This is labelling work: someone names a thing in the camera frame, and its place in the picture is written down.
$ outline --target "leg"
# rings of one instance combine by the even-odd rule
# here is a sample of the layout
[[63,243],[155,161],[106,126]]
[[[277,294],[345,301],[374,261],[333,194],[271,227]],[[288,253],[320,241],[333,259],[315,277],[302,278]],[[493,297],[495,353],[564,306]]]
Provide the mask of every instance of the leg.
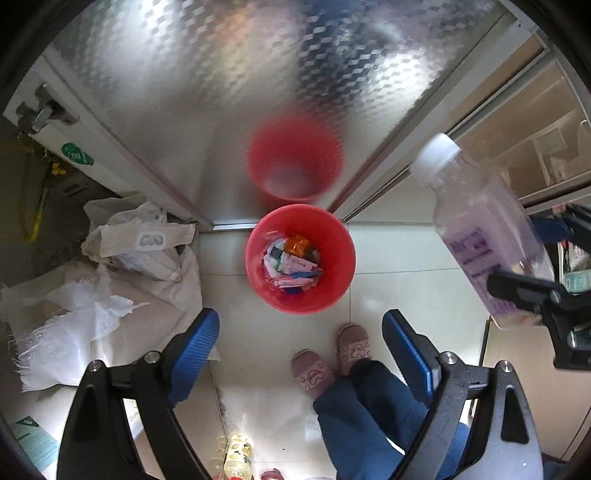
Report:
[[369,412],[359,403],[349,378],[339,378],[318,354],[300,352],[292,372],[308,395],[324,444],[338,477],[345,480],[387,480],[402,455],[388,443]]
[[[382,363],[362,359],[353,365],[350,376],[361,404],[396,445],[405,451],[423,424],[427,407],[414,399],[408,387]],[[452,446],[447,454],[439,478],[453,475],[466,446],[469,428],[458,424]]]
[[[347,325],[338,337],[340,368],[355,388],[357,398],[382,431],[396,445],[408,451],[423,425],[427,407],[415,400],[408,387],[380,362],[371,360],[370,340],[359,325]],[[469,429],[459,424],[439,478],[456,472]]]
[[348,378],[339,378],[314,402],[324,444],[339,478],[387,480],[402,460],[355,396]]

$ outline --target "foot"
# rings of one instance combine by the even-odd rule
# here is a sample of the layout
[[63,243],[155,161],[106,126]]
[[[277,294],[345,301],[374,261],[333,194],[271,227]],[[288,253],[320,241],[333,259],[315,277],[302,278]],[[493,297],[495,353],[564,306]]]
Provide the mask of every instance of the foot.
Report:
[[353,364],[362,358],[371,359],[369,336],[361,325],[346,325],[338,338],[340,374],[349,375]]
[[314,400],[335,383],[335,374],[328,364],[311,350],[302,350],[295,355],[291,361],[291,372]]

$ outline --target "red trash bin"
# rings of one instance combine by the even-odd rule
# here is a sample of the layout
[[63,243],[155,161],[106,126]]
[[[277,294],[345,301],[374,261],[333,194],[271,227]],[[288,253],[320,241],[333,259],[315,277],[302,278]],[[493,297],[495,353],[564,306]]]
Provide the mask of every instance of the red trash bin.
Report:
[[260,191],[287,202],[311,202],[339,178],[343,149],[324,122],[292,113],[257,131],[246,163]]
[[[282,236],[301,235],[320,253],[323,274],[318,285],[300,294],[288,294],[267,279],[263,256]],[[355,273],[355,247],[345,226],[331,213],[297,203],[273,210],[252,231],[246,244],[246,274],[260,298],[277,310],[294,314],[320,312],[346,292]]]

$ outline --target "black clamp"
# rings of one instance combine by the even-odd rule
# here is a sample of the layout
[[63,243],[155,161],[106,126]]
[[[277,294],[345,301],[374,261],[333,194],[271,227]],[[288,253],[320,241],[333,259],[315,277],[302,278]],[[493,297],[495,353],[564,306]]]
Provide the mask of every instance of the black clamp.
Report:
[[[569,240],[591,252],[591,209],[567,205],[555,218],[532,218],[544,243]],[[496,298],[539,314],[554,348],[554,366],[566,370],[591,370],[591,292],[570,294],[563,285],[525,275],[497,271],[488,277],[487,289]]]
[[470,435],[454,479],[541,480],[542,461],[534,421],[513,366],[466,365],[440,353],[418,335],[402,313],[384,315],[382,333],[413,396],[429,407],[410,451],[392,480],[436,480],[466,400],[478,399]]
[[82,377],[61,440],[60,480],[153,479],[135,449],[123,405],[138,404],[152,451],[167,480],[207,479],[209,475],[174,416],[176,401],[187,398],[219,333],[219,318],[203,309],[189,329],[160,352],[133,364],[107,366],[94,360]]

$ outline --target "door latch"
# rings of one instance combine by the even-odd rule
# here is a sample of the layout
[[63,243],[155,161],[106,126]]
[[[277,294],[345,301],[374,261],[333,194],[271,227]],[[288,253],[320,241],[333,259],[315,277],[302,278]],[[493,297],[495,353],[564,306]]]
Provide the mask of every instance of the door latch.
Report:
[[78,121],[52,97],[48,91],[48,84],[44,83],[35,90],[35,96],[39,100],[37,110],[33,110],[25,102],[17,107],[19,131],[34,135],[39,133],[49,120],[59,120],[66,125],[72,125]]

